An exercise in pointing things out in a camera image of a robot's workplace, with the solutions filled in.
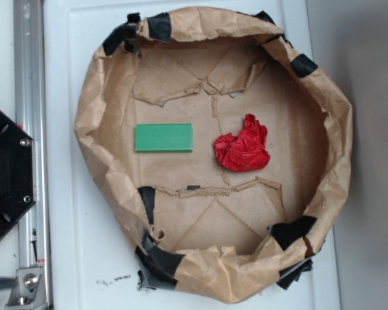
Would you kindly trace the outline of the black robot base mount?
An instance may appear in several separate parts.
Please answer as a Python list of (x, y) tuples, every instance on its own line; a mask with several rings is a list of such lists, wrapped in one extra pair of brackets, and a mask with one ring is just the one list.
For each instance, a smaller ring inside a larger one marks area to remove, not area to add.
[(35, 203), (33, 139), (0, 111), (0, 241)]

